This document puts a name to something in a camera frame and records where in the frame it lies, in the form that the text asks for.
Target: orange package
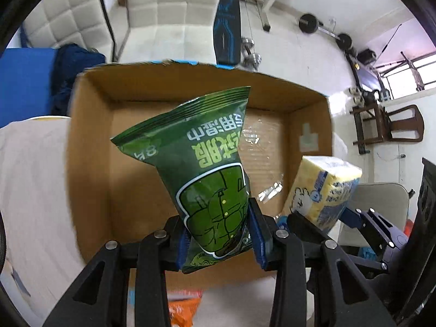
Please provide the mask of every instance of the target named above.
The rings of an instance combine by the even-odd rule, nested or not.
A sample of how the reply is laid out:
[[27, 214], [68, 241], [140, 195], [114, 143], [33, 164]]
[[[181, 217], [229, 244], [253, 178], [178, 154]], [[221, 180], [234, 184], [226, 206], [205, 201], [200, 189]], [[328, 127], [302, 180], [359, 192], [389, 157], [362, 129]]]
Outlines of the orange package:
[[201, 297], [168, 302], [171, 327], [192, 327], [192, 318], [197, 312]]

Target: yellow tissue package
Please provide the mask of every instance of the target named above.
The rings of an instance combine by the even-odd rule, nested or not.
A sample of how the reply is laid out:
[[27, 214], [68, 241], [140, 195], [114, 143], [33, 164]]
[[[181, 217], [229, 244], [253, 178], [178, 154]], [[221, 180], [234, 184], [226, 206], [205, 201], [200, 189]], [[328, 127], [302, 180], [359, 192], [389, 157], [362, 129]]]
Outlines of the yellow tissue package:
[[341, 216], [362, 170], [328, 156], [303, 156], [282, 215], [298, 211], [328, 232]]

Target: blue mat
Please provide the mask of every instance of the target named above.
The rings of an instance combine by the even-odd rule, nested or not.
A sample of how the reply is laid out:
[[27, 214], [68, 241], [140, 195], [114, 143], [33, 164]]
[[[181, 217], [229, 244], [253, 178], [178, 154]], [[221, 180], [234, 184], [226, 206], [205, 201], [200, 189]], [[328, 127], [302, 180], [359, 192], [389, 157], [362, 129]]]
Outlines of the blue mat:
[[0, 57], [0, 128], [50, 114], [50, 78], [56, 50], [10, 48]]

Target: cardboard box flap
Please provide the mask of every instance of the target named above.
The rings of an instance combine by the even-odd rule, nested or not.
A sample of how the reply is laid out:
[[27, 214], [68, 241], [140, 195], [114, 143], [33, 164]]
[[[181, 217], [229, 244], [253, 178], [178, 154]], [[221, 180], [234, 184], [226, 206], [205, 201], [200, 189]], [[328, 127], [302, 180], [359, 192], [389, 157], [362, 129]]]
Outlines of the cardboard box flap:
[[[77, 79], [66, 166], [85, 261], [106, 241], [139, 241], [177, 215], [156, 168], [121, 153], [110, 137], [194, 97], [247, 85], [252, 90], [238, 152], [252, 196], [281, 181], [282, 191], [259, 203], [264, 214], [275, 216], [282, 211], [301, 156], [332, 154], [323, 95], [259, 73], [188, 63], [107, 65]], [[167, 282], [169, 289], [206, 288], [265, 274], [247, 252], [189, 275], [171, 273]]]

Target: brown wooden chair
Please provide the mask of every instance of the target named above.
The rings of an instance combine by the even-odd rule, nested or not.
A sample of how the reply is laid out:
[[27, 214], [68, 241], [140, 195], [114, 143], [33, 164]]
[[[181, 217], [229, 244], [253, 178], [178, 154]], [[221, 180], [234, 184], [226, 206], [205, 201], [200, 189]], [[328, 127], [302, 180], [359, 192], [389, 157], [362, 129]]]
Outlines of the brown wooden chair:
[[[399, 114], [407, 110], [414, 110], [414, 115], [408, 119], [401, 120], [391, 120], [390, 117], [394, 114]], [[353, 142], [353, 145], [368, 145], [383, 142], [405, 142], [405, 143], [419, 143], [424, 138], [424, 119], [422, 118], [421, 112], [415, 104], [397, 109], [387, 113], [385, 108], [380, 103], [370, 104], [363, 108], [354, 107], [350, 112], [355, 117], [360, 118], [360, 113], [368, 112], [370, 118], [366, 118], [363, 121], [367, 122], [370, 120], [376, 121], [377, 126], [377, 136], [375, 138], [365, 139], [363, 136], [363, 126], [361, 122], [356, 122], [356, 132], [358, 135], [358, 140]], [[392, 136], [394, 131], [417, 131], [417, 138], [395, 138]]]

